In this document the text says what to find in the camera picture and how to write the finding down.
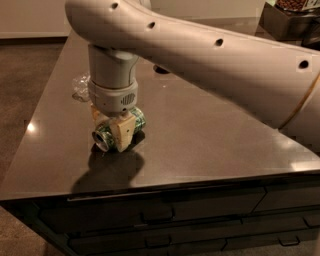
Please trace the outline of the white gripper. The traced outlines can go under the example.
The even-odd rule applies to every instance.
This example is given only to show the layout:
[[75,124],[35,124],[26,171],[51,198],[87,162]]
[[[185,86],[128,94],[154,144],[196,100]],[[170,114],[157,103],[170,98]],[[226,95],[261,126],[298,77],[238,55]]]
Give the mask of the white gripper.
[[[119,50],[88,46],[89,97],[93,103],[91,114],[95,123],[101,113],[115,117],[132,109],[138,98],[138,83],[135,77],[138,56]],[[123,152],[130,145],[136,117],[131,112],[112,118],[110,129],[116,148]]]

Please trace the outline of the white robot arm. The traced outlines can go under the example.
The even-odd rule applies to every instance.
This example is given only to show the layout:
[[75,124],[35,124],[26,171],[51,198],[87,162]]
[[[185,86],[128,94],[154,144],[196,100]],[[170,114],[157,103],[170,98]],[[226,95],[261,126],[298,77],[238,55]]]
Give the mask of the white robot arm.
[[67,0],[65,12],[89,43],[89,95],[104,115],[135,106],[144,58],[320,150],[319,52],[163,16],[146,0]]

